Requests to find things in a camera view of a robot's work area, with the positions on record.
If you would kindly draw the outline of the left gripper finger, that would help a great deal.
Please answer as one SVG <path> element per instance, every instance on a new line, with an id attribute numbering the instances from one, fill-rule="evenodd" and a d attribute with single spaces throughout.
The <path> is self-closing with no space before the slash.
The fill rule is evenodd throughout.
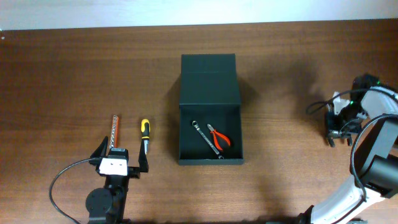
<path id="1" fill-rule="evenodd" d="M 149 140 L 142 140 L 139 152 L 139 159 L 138 159 L 140 172 L 149 171 L 149 163 L 147 160 L 148 147 L 149 147 Z"/>
<path id="2" fill-rule="evenodd" d="M 105 136 L 101 144 L 95 149 L 90 156 L 91 165 L 100 165 L 101 160 L 105 157 L 108 147 L 108 137 Z"/>

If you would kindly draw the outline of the orange black long-nose pliers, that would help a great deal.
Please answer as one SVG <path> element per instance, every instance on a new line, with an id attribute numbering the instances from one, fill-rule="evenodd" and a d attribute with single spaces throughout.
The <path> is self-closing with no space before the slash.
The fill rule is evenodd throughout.
<path id="1" fill-rule="evenodd" d="M 335 131 L 335 137 L 333 138 L 333 140 L 334 140 L 334 139 L 344 139 L 344 133 L 345 133 L 345 132 L 336 131 L 336 130 L 334 130 L 334 131 Z"/>

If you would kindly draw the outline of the silver ratchet wrench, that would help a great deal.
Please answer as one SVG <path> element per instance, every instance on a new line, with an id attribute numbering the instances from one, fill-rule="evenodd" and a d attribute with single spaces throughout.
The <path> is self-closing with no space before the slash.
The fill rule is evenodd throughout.
<path id="1" fill-rule="evenodd" d="M 201 131 L 197 121 L 192 121 L 192 126 L 197 130 L 197 132 L 202 136 L 202 138 L 206 141 L 206 143 L 211 147 L 214 151 L 218 159 L 224 159 L 224 157 L 220 154 L 219 150 L 211 143 L 211 141 L 205 136 L 205 134 Z"/>

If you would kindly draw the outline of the small red cutting pliers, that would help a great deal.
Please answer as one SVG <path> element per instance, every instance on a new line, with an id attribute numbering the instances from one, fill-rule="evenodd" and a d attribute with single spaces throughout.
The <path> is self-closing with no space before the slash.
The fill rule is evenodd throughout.
<path id="1" fill-rule="evenodd" d="M 231 140 L 229 137 L 225 136 L 224 134 L 218 132 L 212 125 L 207 124 L 208 129 L 213 138 L 213 143 L 217 150 L 223 152 L 225 149 L 231 147 Z"/>

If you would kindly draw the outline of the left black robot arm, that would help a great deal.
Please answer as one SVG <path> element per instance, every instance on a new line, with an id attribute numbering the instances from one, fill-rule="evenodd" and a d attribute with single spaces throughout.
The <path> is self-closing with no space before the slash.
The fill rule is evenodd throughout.
<path id="1" fill-rule="evenodd" d="M 92 190 L 86 198 L 85 206 L 89 212 L 89 223 L 120 224 L 131 223 L 124 218 L 129 180 L 139 179 L 142 173 L 149 171 L 147 150 L 149 136 L 141 139 L 139 165 L 128 166 L 129 153 L 127 149 L 108 149 L 106 136 L 98 148 L 90 156 L 90 164 L 96 167 L 96 172 L 105 178 L 103 187 Z"/>

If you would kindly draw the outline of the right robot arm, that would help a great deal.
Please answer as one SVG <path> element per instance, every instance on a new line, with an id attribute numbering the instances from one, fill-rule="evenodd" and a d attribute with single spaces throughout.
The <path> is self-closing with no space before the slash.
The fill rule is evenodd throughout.
<path id="1" fill-rule="evenodd" d="M 351 147 L 350 176 L 323 202 L 310 206 L 293 223 L 362 223 L 357 216 L 375 203 L 397 195 L 397 90 L 365 73 L 346 91 L 312 103 L 312 111 L 325 111 L 326 140 L 345 139 Z"/>

